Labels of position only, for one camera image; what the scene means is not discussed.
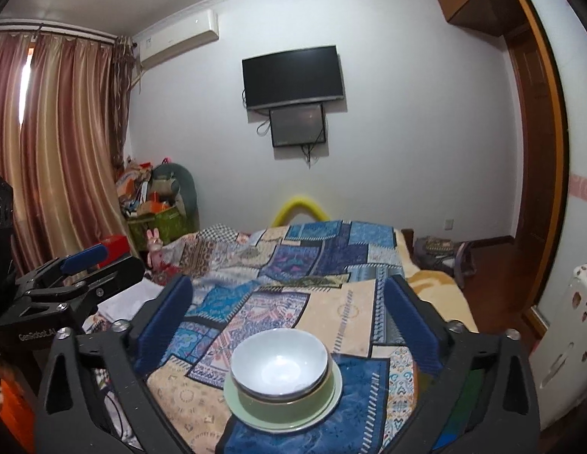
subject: pink bunny toy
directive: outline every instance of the pink bunny toy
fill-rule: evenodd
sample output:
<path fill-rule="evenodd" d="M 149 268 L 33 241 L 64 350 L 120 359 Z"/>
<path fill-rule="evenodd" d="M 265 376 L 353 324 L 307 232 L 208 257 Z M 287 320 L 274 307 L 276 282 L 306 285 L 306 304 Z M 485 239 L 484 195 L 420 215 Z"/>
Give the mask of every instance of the pink bunny toy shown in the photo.
<path fill-rule="evenodd" d="M 163 241 L 159 237 L 159 229 L 146 230 L 146 248 L 148 249 L 148 266 L 154 270 L 159 271 L 163 266 Z"/>

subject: stack of bowls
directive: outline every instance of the stack of bowls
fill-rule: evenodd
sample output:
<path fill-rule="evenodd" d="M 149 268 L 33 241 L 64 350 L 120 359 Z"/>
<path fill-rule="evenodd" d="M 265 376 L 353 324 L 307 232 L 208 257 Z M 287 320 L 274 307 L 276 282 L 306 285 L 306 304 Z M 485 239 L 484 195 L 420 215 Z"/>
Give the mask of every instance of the stack of bowls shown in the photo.
<path fill-rule="evenodd" d="M 242 341 L 224 382 L 232 413 L 273 434 L 315 425 L 337 406 L 341 394 L 342 375 L 325 345 L 296 329 L 271 329 Z"/>

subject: window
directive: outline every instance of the window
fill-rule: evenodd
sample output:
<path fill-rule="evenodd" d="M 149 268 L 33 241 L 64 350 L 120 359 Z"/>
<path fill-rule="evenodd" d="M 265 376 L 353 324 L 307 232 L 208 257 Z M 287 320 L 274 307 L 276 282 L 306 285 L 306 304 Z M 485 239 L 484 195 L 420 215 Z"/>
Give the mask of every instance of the window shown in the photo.
<path fill-rule="evenodd" d="M 26 65 L 22 68 L 22 80 L 20 81 L 20 110 L 19 110 L 19 119 L 20 119 L 20 126 L 22 126 L 22 122 L 25 120 L 25 106 L 26 106 L 26 90 L 28 90 L 28 81 L 31 78 L 31 60 L 32 54 L 34 52 L 34 48 L 29 49 L 29 54 L 26 58 Z"/>

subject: white bowl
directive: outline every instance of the white bowl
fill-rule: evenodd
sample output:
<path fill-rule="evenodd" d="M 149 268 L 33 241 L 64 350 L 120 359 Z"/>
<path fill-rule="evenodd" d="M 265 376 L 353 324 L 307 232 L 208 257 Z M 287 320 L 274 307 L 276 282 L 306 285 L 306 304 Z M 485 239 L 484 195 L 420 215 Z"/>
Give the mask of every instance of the white bowl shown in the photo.
<path fill-rule="evenodd" d="M 230 359 L 230 371 L 259 398 L 288 401 L 309 392 L 329 363 L 325 345 L 297 329 L 270 329 L 244 339 Z"/>

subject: wooden floor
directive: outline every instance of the wooden floor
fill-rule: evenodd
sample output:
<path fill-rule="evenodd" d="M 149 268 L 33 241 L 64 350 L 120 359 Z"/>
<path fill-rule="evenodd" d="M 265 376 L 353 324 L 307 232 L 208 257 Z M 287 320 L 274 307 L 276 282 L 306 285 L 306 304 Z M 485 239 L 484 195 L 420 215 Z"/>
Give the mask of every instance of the wooden floor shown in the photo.
<path fill-rule="evenodd" d="M 527 351 L 537 341 L 520 310 L 536 271 L 530 251 L 516 244 L 472 249 L 476 275 L 465 280 L 464 296 L 482 333 L 503 333 L 517 329 Z"/>

